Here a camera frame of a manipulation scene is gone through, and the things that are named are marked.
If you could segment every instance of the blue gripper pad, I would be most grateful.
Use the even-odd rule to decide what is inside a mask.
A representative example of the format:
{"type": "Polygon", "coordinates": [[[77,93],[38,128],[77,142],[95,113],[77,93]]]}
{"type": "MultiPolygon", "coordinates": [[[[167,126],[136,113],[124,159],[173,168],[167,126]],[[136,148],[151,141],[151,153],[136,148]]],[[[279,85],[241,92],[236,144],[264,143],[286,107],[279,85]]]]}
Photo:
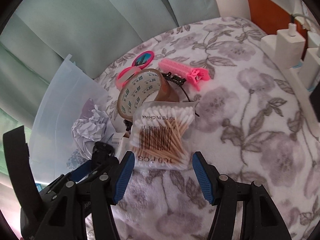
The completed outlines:
{"type": "Polygon", "coordinates": [[[86,161],[80,167],[76,168],[70,175],[69,179],[74,182],[79,182],[86,175],[88,175],[91,170],[91,160],[86,161]]]}
{"type": "Polygon", "coordinates": [[[133,168],[134,168],[134,154],[133,152],[129,152],[129,158],[127,159],[119,178],[115,184],[115,194],[113,197],[113,201],[115,204],[118,203],[119,200],[121,200],[124,196],[124,192],[127,188],[127,185],[129,183],[129,179],[131,177],[133,168]]]}
{"type": "Polygon", "coordinates": [[[196,153],[192,156],[192,166],[200,184],[204,199],[207,200],[210,204],[212,204],[214,201],[214,196],[212,193],[212,184],[196,153]]]}

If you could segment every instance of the orange wall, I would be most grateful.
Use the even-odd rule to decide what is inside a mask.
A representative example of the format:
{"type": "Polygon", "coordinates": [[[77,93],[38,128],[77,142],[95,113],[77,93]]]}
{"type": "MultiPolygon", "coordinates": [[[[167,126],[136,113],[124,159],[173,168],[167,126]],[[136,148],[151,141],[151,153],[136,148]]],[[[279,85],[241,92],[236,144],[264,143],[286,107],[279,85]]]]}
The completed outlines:
{"type": "MultiPolygon", "coordinates": [[[[271,0],[248,0],[251,21],[258,25],[267,34],[276,34],[277,30],[287,29],[290,15],[271,0]]],[[[307,30],[295,21],[298,32],[308,41],[307,30]]]]}

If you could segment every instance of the metal screw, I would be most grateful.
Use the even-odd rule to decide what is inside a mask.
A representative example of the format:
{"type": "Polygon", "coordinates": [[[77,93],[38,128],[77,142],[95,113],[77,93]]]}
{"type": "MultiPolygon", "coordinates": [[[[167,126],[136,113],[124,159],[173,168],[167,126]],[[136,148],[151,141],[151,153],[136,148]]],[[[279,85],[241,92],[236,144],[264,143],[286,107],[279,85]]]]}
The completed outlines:
{"type": "Polygon", "coordinates": [[[228,176],[225,175],[225,174],[221,174],[221,175],[219,176],[219,179],[222,180],[222,181],[226,181],[226,180],[228,180],[228,176]]]}
{"type": "Polygon", "coordinates": [[[262,183],[259,180],[255,180],[253,184],[257,187],[260,187],[262,185],[262,183]]]}
{"type": "Polygon", "coordinates": [[[107,180],[109,179],[109,176],[107,174],[103,174],[99,177],[100,180],[107,180]]]}
{"type": "Polygon", "coordinates": [[[74,183],[73,181],[68,181],[68,182],[66,183],[66,186],[67,186],[67,187],[72,187],[74,184],[75,184],[75,183],[74,183]]]}

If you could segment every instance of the green curtain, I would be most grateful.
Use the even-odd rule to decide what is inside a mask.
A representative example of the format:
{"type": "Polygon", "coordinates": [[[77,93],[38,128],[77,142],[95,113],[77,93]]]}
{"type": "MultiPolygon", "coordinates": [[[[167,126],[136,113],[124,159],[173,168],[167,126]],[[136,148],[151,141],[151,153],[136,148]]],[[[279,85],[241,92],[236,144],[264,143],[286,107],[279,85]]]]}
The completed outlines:
{"type": "Polygon", "coordinates": [[[23,0],[0,35],[0,108],[32,128],[68,54],[96,78],[142,42],[216,17],[216,0],[23,0]]]}

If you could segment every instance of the black hair clip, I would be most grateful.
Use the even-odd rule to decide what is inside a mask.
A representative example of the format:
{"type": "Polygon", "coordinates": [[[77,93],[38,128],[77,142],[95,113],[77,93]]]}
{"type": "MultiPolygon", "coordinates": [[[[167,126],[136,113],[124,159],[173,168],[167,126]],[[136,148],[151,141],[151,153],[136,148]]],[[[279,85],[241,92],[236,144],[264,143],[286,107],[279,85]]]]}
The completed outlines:
{"type": "Polygon", "coordinates": [[[124,119],[123,122],[124,122],[124,124],[125,124],[125,126],[126,126],[126,129],[125,129],[125,130],[126,130],[127,132],[130,131],[133,123],[130,122],[129,120],[126,120],[126,119],[124,119]]]}
{"type": "Polygon", "coordinates": [[[170,82],[173,82],[173,83],[175,83],[177,86],[179,86],[179,87],[182,89],[182,91],[184,92],[184,94],[186,95],[188,101],[189,101],[189,102],[192,102],[192,101],[190,100],[187,92],[186,92],[186,91],[183,89],[183,87],[182,87],[183,84],[184,84],[187,80],[186,80],[185,78],[180,78],[180,77],[178,77],[178,76],[176,76],[176,75],[173,75],[173,76],[171,76],[171,75],[172,75],[171,72],[168,72],[167,74],[166,74],[166,73],[162,73],[162,76],[164,77],[165,80],[170,81],[170,82]]]}

